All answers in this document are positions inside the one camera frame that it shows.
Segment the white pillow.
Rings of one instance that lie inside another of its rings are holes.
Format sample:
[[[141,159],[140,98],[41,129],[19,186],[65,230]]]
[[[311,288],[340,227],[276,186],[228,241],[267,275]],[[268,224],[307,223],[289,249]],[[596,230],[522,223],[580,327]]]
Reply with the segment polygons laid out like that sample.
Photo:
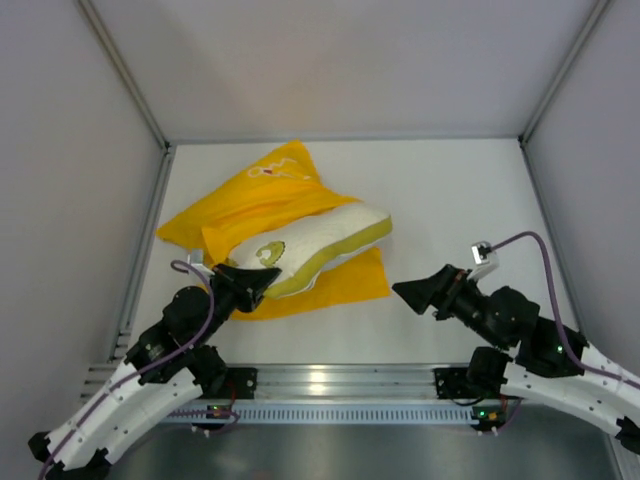
[[[255,235],[237,245],[228,261],[247,270],[279,269],[265,296],[280,299],[312,289],[322,272],[369,250],[392,228],[387,211],[349,203]]]

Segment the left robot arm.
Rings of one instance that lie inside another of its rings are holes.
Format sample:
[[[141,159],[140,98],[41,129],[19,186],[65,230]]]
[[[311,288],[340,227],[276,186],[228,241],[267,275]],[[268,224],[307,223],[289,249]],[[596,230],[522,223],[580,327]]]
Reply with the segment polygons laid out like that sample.
[[[174,260],[199,283],[178,290],[114,373],[61,426],[28,441],[42,479],[103,479],[124,453],[180,407],[223,388],[228,372],[209,339],[236,311],[250,313],[281,271]]]

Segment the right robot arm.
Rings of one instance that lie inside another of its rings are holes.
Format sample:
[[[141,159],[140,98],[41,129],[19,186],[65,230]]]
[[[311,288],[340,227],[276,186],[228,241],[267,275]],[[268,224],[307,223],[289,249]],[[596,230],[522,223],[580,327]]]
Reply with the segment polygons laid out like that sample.
[[[393,291],[418,315],[435,310],[478,334],[466,368],[479,397],[532,400],[582,419],[639,451],[639,379],[599,352],[579,332],[541,316],[538,304],[504,286],[481,292],[468,270],[450,264],[436,274],[397,282]]]

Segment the yellow Pikachu pillowcase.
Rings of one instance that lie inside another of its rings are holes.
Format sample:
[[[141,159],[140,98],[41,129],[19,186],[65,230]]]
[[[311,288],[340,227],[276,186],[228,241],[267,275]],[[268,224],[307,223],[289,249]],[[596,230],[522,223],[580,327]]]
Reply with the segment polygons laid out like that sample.
[[[284,144],[175,215],[156,231],[159,239],[186,250],[202,249],[209,265],[230,265],[228,255],[243,241],[295,220],[364,201],[326,187],[306,146]],[[389,296],[377,244],[322,272],[312,289],[280,299],[265,296],[240,321],[266,321],[341,304]]]

